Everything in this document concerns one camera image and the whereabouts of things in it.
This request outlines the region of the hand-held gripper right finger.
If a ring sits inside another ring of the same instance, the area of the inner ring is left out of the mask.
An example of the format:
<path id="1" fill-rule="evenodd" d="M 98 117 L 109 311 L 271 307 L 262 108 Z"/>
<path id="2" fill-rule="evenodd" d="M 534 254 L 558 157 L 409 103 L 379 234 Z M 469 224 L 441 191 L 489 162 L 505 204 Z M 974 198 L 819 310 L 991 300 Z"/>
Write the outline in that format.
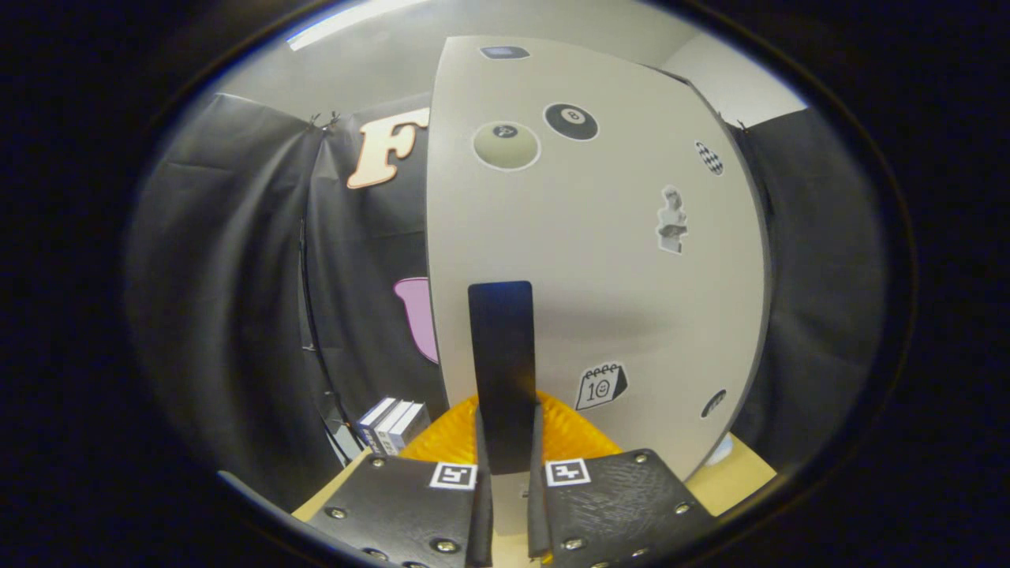
<path id="1" fill-rule="evenodd" d="M 649 567 L 694 550 L 714 516 L 654 450 L 621 450 L 538 393 L 528 551 L 545 567 Z"/>

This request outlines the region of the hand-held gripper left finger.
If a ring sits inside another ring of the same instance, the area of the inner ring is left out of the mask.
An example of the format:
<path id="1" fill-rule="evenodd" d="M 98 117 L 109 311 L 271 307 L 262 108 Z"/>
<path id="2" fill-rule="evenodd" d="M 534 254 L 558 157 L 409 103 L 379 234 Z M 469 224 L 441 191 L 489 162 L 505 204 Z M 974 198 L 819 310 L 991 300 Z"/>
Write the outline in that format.
<path id="1" fill-rule="evenodd" d="M 364 453 L 304 506 L 316 531 L 383 567 L 489 567 L 493 499 L 476 397 L 399 455 Z"/>

